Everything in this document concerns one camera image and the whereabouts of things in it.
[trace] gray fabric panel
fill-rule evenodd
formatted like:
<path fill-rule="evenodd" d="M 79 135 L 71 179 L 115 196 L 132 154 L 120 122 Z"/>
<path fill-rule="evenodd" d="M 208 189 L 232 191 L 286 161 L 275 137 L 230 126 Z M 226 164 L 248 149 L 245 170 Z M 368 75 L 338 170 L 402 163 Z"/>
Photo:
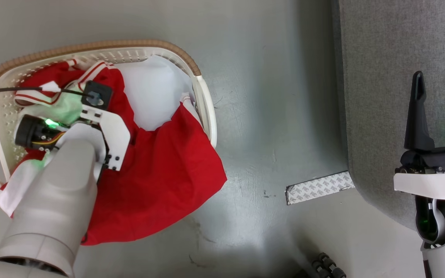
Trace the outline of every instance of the gray fabric panel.
<path fill-rule="evenodd" d="M 350 172 L 358 191 L 414 227 L 413 197 L 395 192 L 411 78 L 422 70 L 431 137 L 445 146 L 445 0 L 340 0 Z"/>

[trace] white plastic basket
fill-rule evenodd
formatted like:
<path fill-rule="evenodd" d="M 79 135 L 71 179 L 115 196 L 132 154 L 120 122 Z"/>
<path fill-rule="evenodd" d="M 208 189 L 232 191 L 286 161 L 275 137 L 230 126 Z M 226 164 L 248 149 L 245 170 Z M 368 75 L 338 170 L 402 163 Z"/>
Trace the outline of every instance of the white plastic basket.
<path fill-rule="evenodd" d="M 0 88 L 18 86 L 39 68 L 56 61 L 70 59 L 73 55 L 105 60 L 115 64 L 139 62 L 152 55 L 159 55 L 175 63 L 192 79 L 197 112 L 212 146 L 216 147 L 216 115 L 209 88 L 195 61 L 185 51 L 168 42 L 158 40 L 104 41 L 30 54 L 0 65 Z M 13 98 L 13 92 L 0 93 L 0 162 L 4 174 L 4 179 L 0 179 L 0 187 L 9 180 L 11 171 L 26 154 L 22 147 L 14 144 L 13 133 L 20 108 L 14 104 Z"/>

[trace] brown wicker rim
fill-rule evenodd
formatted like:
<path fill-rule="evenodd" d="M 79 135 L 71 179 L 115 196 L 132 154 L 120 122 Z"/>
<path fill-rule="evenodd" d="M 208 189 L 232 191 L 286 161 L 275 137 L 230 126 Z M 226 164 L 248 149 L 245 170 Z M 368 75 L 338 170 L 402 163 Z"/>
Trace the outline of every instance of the brown wicker rim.
<path fill-rule="evenodd" d="M 67 55 L 72 53 L 78 53 L 83 51 L 92 51 L 98 49 L 114 49 L 123 47 L 160 47 L 174 52 L 180 56 L 190 67 L 191 71 L 195 76 L 200 76 L 202 73 L 198 68 L 195 61 L 186 53 L 183 49 L 178 46 L 171 44 L 170 42 L 164 42 L 157 39 L 130 39 L 122 41 L 102 41 L 102 42 L 91 42 L 89 44 L 77 44 L 74 46 L 64 46 L 57 49 L 52 49 L 48 51 L 41 51 L 38 53 L 33 53 L 30 55 L 22 56 L 10 61 L 7 61 L 0 65 L 0 77 L 7 71 L 25 65 L 28 63 L 37 62 L 39 60 L 44 60 L 48 58 L 53 58 L 61 55 Z"/>

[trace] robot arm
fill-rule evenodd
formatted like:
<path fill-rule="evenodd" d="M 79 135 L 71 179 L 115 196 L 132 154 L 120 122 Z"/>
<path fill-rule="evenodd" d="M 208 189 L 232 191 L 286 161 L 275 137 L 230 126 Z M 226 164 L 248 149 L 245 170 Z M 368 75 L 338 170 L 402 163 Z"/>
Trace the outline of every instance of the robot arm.
<path fill-rule="evenodd" d="M 97 196 L 93 145 L 66 141 L 14 212 L 0 244 L 0 278 L 74 277 Z"/>
<path fill-rule="evenodd" d="M 73 278 L 102 169 L 119 171 L 130 133 L 106 111 L 111 88 L 88 81 L 80 120 L 63 127 L 25 115 L 15 143 L 48 153 L 50 162 L 32 180 L 0 244 L 0 278 Z"/>
<path fill-rule="evenodd" d="M 435 148 L 428 134 L 422 72 L 413 76 L 400 168 L 394 175 L 395 190 L 415 195 L 416 227 L 423 240 L 425 273 L 445 278 L 445 147 Z"/>

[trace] electrical wire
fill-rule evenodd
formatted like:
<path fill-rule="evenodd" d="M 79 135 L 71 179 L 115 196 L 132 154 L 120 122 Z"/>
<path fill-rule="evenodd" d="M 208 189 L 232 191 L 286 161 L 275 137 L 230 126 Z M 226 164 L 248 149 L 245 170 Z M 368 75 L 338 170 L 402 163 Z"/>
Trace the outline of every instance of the electrical wire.
<path fill-rule="evenodd" d="M 41 141 L 41 142 L 36 142 L 33 141 L 32 144 L 36 144 L 36 145 L 50 145 L 53 144 L 55 142 L 57 142 L 61 136 L 63 136 L 63 134 L 65 134 L 65 132 L 60 132 L 58 133 L 53 139 L 51 139 L 50 141 Z"/>
<path fill-rule="evenodd" d="M 42 90 L 42 87 L 9 87 L 9 88 L 0 88 L 0 93 L 2 92 L 13 92 L 16 90 Z M 74 90 L 62 89 L 62 93 L 72 93 L 75 95 L 87 95 L 85 93 L 76 92 Z"/>

